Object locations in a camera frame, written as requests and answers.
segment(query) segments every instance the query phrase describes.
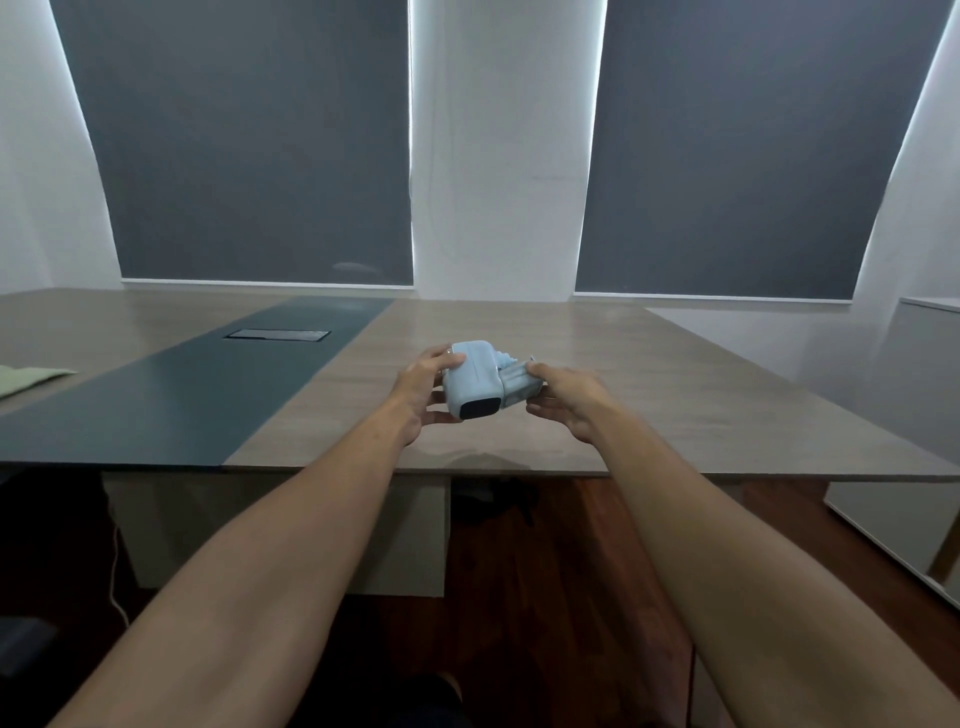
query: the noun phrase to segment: left hand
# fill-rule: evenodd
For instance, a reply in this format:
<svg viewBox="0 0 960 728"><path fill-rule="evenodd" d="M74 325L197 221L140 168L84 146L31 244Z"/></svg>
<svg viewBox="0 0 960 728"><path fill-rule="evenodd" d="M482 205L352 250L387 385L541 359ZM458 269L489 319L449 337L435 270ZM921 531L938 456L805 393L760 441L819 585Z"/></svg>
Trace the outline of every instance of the left hand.
<svg viewBox="0 0 960 728"><path fill-rule="evenodd" d="M404 446L417 439L424 425L461 422L449 412L427 407L446 402L444 392L435 391L434 387L443 383L445 369L459 367L466 358L466 354L451 353L449 344L431 347L396 376L384 405L397 408L407 419L403 426Z"/></svg>

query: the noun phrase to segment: white cabinet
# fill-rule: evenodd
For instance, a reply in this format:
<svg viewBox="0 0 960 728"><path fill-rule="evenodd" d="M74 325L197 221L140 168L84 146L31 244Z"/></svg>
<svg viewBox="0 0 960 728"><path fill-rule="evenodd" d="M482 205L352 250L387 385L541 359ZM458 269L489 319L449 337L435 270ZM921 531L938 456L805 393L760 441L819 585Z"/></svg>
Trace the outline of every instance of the white cabinet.
<svg viewBox="0 0 960 728"><path fill-rule="evenodd" d="M960 463L960 299L900 301L858 413ZM926 578L957 527L960 484L833 483L827 503ZM960 566L941 581L960 605Z"/></svg>

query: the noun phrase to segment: conference table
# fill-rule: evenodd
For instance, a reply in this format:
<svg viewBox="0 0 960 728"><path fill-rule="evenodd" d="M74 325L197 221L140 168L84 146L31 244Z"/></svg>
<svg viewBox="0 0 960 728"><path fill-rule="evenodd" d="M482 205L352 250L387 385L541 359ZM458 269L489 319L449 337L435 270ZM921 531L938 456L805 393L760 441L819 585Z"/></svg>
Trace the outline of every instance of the conference table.
<svg viewBox="0 0 960 728"><path fill-rule="evenodd" d="M320 341L228 338L321 330ZM960 467L636 301L486 303L237 288L0 296L0 364L78 373L0 400L0 467L104 474L137 579L161 586L235 513L310 463L429 346L486 339L592 369L721 486L748 478L960 481ZM603 476L523 407L426 428L400 456L351 590L444 593L450 478Z"/></svg>

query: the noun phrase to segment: dark green table inlay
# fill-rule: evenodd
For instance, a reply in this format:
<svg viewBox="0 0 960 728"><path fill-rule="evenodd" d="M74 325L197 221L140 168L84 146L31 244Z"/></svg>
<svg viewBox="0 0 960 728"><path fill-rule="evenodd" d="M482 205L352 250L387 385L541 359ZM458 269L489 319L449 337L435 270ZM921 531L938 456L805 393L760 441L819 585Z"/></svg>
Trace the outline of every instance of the dark green table inlay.
<svg viewBox="0 0 960 728"><path fill-rule="evenodd" d="M301 296L0 418L0 462L215 467L389 304ZM239 328L319 342L225 339Z"/></svg>

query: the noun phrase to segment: green cloth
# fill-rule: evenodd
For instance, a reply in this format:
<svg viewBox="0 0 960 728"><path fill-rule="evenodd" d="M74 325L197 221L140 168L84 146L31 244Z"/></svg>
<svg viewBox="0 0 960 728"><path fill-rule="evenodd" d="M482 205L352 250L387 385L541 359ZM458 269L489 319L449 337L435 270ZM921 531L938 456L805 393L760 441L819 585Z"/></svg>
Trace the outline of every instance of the green cloth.
<svg viewBox="0 0 960 728"><path fill-rule="evenodd" d="M74 374L76 372L72 369L40 369L39 367L14 369L0 364L0 400L24 389L30 389L35 384L55 376Z"/></svg>

